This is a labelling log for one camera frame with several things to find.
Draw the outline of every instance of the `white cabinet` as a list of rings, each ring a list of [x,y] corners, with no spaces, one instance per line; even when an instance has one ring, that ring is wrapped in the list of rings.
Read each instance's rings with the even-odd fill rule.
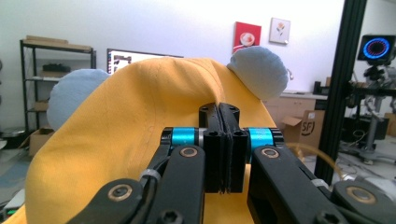
[[[316,98],[297,98],[285,97],[263,101],[265,107],[270,113],[276,127],[280,130],[285,128],[282,119],[286,116],[302,117],[305,110],[314,110]]]

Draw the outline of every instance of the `blue circular display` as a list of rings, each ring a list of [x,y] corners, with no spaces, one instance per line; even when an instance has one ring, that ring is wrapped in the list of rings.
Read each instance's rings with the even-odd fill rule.
[[[389,51],[389,42],[385,38],[374,38],[368,41],[363,48],[364,56],[369,59],[378,59]]]

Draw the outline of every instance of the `computer monitor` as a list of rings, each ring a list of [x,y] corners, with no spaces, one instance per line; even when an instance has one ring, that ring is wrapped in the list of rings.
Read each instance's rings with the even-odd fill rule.
[[[176,55],[146,53],[126,49],[107,49],[107,72],[110,75],[113,75],[117,69],[120,69],[130,63],[151,58],[161,58],[164,56],[182,58],[181,56]]]

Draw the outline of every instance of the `screen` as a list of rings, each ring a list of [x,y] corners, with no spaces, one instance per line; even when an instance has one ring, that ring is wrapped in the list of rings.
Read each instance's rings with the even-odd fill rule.
[[[151,58],[161,58],[165,56],[182,58],[181,56],[176,55],[146,53],[125,49],[107,49],[107,72],[110,75],[113,75],[117,71],[117,69],[125,67],[130,63],[135,63]]]
[[[396,35],[364,35],[358,60],[372,64],[387,64],[394,58]]]

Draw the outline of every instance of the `black metal frame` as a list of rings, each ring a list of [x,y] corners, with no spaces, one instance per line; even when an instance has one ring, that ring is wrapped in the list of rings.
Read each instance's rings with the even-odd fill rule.
[[[319,148],[333,160],[337,159],[341,127],[346,111],[348,82],[352,78],[358,50],[361,26],[367,0],[346,0],[332,68],[332,80]],[[333,169],[322,159],[317,160],[315,175],[332,183]]]
[[[23,40],[20,40],[20,48],[21,48],[21,74],[22,74],[22,90],[23,90],[23,109],[24,109],[24,125],[25,125],[25,133],[28,134],[31,131],[29,127],[29,113],[35,113],[35,130],[40,127],[40,119],[39,113],[42,111],[35,111],[34,109],[29,108],[28,105],[28,95],[27,95],[27,82],[34,82],[34,91],[35,91],[35,100],[38,100],[38,85],[37,82],[42,82],[46,80],[37,80],[29,78],[26,74],[26,62],[25,62],[25,50],[32,50],[32,60],[33,60],[33,76],[37,76],[37,61],[36,61],[36,49],[49,49],[49,50],[59,50],[59,51],[67,51],[67,52],[75,52],[75,53],[83,53],[90,54],[90,68],[96,68],[96,51],[93,48],[90,49],[71,49],[71,48],[62,48],[62,47],[52,47],[52,46],[43,46],[36,44],[25,44]]]

